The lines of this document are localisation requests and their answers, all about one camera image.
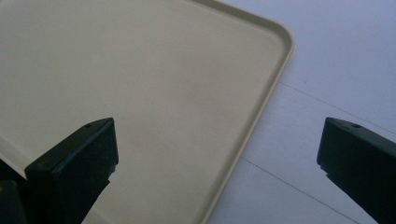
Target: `beige tray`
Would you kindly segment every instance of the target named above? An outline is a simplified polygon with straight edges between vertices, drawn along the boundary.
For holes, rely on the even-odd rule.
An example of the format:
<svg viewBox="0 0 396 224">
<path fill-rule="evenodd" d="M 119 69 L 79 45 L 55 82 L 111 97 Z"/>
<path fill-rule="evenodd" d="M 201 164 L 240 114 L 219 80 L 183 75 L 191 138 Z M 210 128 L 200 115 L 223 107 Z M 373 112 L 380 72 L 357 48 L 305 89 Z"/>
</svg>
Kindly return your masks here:
<svg viewBox="0 0 396 224">
<path fill-rule="evenodd" d="M 206 222 L 291 49 L 216 2 L 3 0 L 1 158 L 22 173 L 114 117 L 120 165 L 86 223 Z"/>
</svg>

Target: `gray line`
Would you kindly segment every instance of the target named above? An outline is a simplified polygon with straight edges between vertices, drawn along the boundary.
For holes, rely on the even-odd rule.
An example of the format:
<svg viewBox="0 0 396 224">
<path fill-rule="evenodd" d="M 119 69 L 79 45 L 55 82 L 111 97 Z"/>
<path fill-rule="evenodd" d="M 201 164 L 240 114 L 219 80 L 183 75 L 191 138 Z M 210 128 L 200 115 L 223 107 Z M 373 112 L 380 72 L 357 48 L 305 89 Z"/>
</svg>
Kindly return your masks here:
<svg viewBox="0 0 396 224">
<path fill-rule="evenodd" d="M 387 131 L 387 132 L 389 132 L 389 133 L 393 133 L 393 134 L 396 135 L 395 132 L 393 132 L 393 131 L 391 131 L 391 130 L 388 130 L 388 129 L 385 129 L 385 128 L 383 128 L 383 127 L 380 127 L 380 126 L 378 126 L 377 124 L 374 124 L 374 123 L 372 123 L 371 121 L 369 121 L 369 120 L 367 120 L 367 119 L 360 118 L 360 117 L 358 117 L 358 116 L 356 116 L 356 115 L 354 115 L 354 114 L 351 114 L 350 112 L 347 112 L 347 111 L 344 110 L 344 109 L 341 109 L 340 107 L 337 107 L 337 106 L 335 106 L 335 105 L 331 105 L 331 104 L 329 104 L 329 103 L 326 103 L 326 102 L 324 102 L 323 100 L 320 100 L 319 98 L 317 98 L 317 97 L 315 97 L 315 96 L 312 96 L 312 95 L 307 94 L 307 93 L 305 93 L 305 92 L 303 92 L 303 91 L 300 91 L 300 90 L 298 90 L 298 89 L 296 89 L 296 88 L 294 88 L 294 87 L 292 87 L 292 86 L 290 86 L 290 85 L 288 85 L 288 84 L 285 84 L 285 83 L 280 82 L 280 81 L 279 81 L 279 83 L 282 84 L 282 85 L 285 85 L 285 86 L 287 86 L 287 87 L 289 87 L 289 88 L 291 88 L 291 89 L 293 89 L 293 90 L 295 90 L 295 91 L 297 91 L 297 92 L 299 92 L 299 93 L 301 93 L 301 94 L 303 94 L 303 95 L 306 95 L 306 96 L 308 96 L 308 97 L 310 97 L 310 98 L 312 98 L 312 99 L 315 99 L 315 100 L 317 100 L 317 101 L 320 101 L 321 103 L 323 103 L 323 104 L 325 104 L 325 105 L 329 105 L 329 106 L 331 106 L 331 107 L 333 107 L 333 108 L 335 108 L 335 109 L 341 110 L 342 112 L 344 112 L 344 113 L 346 113 L 346 114 L 348 114 L 348 115 L 350 115 L 350 116 L 353 116 L 353 117 L 355 117 L 355 118 L 357 118 L 357 119 L 361 119 L 361 120 L 363 120 L 363 121 L 366 121 L 367 123 L 370 123 L 370 124 L 372 124 L 373 126 L 379 128 L 379 129 L 382 129 L 382 130 L 384 130 L 384 131 Z"/>
<path fill-rule="evenodd" d="M 268 175 L 270 175 L 270 176 L 272 176 L 272 177 L 274 177 L 274 178 L 278 179 L 279 181 L 283 182 L 284 184 L 286 184 L 286 185 L 288 185 L 288 186 L 292 187 L 293 189 L 296 189 L 297 191 L 301 192 L 302 194 L 304 194 L 304 195 L 308 196 L 309 198 L 311 198 L 311 199 L 313 199 L 313 200 L 317 201 L 318 203 L 321 203 L 322 205 L 324 205 L 324 206 L 328 207 L 329 209 L 333 210 L 335 213 L 339 214 L 340 216 L 343 216 L 343 217 L 347 218 L 348 220 L 350 220 L 350 221 L 352 221 L 352 222 L 354 222 L 354 223 L 356 223 L 356 224 L 360 224 L 359 222 L 357 222 L 357 221 L 353 220 L 351 217 L 348 217 L 347 215 L 344 215 L 344 214 L 340 213 L 339 211 L 337 211 L 337 210 L 335 210 L 334 208 L 330 207 L 330 206 L 329 206 L 329 205 L 327 205 L 326 203 L 324 203 L 324 202 L 321 202 L 320 200 L 318 200 L 318 199 L 316 199 L 316 198 L 312 197 L 311 195 L 309 195 L 309 194 L 307 194 L 307 193 L 303 192 L 303 191 L 302 191 L 302 190 L 300 190 L 300 189 L 297 189 L 296 187 L 294 187 L 294 186 L 293 186 L 293 185 L 291 185 L 290 183 L 288 183 L 288 182 L 286 182 L 286 181 L 282 180 L 281 178 L 277 177 L 276 175 L 273 175 L 273 174 L 269 173 L 268 171 L 266 171 L 266 170 L 262 169 L 260 166 L 258 166 L 258 165 L 256 165 L 256 164 L 254 164 L 253 162 L 251 162 L 251 161 L 247 160 L 246 158 L 244 158 L 244 157 L 242 157 L 242 156 L 241 156 L 240 158 L 241 158 L 241 159 L 243 159 L 244 161 L 247 161 L 248 163 L 250 163 L 250 164 L 254 165 L 255 167 L 259 168 L 260 170 L 264 171 L 264 172 L 265 172 L 265 173 L 267 173 Z"/>
</svg>

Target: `white surface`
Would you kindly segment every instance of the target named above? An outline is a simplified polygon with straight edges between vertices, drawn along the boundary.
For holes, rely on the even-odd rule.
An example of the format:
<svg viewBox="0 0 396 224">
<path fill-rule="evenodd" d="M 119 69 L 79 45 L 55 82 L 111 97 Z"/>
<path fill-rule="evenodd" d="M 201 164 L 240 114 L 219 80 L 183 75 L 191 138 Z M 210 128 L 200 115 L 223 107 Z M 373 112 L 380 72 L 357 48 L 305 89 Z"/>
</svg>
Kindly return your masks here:
<svg viewBox="0 0 396 224">
<path fill-rule="evenodd" d="M 211 223 L 375 223 L 316 156 L 326 117 L 396 141 L 396 3 L 224 2 L 279 21 L 295 49 L 240 160 L 250 163 L 236 167 Z M 284 185 L 295 190 L 283 198 Z"/>
</svg>

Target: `black plastic piece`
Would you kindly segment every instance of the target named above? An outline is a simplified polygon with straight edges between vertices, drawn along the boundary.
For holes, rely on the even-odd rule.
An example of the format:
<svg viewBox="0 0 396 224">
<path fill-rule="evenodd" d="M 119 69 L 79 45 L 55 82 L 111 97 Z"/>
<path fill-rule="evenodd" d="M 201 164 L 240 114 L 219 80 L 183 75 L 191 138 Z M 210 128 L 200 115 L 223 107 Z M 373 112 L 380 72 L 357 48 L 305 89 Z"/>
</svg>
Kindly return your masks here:
<svg viewBox="0 0 396 224">
<path fill-rule="evenodd" d="M 378 223 L 396 223 L 396 144 L 358 124 L 327 118 L 318 164 Z"/>
<path fill-rule="evenodd" d="M 100 119 L 84 125 L 27 166 L 27 181 L 19 191 L 7 185 L 8 196 L 21 195 L 29 224 L 79 224 L 118 163 L 114 120 Z M 12 172 L 8 176 L 17 177 Z M 0 223 L 7 222 L 0 217 Z"/>
<path fill-rule="evenodd" d="M 0 223 L 27 224 L 18 185 L 12 180 L 0 180 Z"/>
</svg>

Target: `white table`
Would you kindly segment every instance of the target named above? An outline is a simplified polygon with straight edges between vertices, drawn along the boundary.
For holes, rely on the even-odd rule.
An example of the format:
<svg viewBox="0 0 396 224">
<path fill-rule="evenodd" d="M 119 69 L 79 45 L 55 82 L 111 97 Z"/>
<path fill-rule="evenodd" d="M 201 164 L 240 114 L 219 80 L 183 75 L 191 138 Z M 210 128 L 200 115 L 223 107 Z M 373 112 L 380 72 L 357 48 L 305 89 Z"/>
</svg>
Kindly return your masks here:
<svg viewBox="0 0 396 224">
<path fill-rule="evenodd" d="M 224 1 L 295 49 L 209 223 L 375 223 L 316 164 L 326 117 L 396 141 L 394 1 Z"/>
</svg>

